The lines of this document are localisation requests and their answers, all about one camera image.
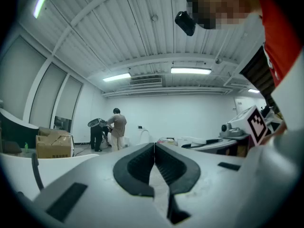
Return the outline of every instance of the air vent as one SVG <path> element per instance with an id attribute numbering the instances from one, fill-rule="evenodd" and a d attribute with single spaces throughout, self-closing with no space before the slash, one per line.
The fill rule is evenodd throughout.
<path id="1" fill-rule="evenodd" d="M 143 85 L 143 84 L 155 84 L 162 83 L 162 78 L 144 78 L 144 79 L 136 79 L 131 80 L 130 85 Z"/>

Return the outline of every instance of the floor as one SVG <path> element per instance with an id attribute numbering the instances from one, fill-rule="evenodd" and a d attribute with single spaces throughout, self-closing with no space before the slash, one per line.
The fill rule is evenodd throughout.
<path id="1" fill-rule="evenodd" d="M 102 143 L 101 147 L 102 152 L 95 152 L 95 150 L 91 149 L 90 145 L 76 145 L 74 156 L 87 154 L 103 155 L 112 152 L 112 148 L 107 148 L 105 143 Z M 167 216 L 169 187 L 155 165 L 150 173 L 149 185 L 154 188 L 154 203 L 156 208 L 164 217 Z"/>

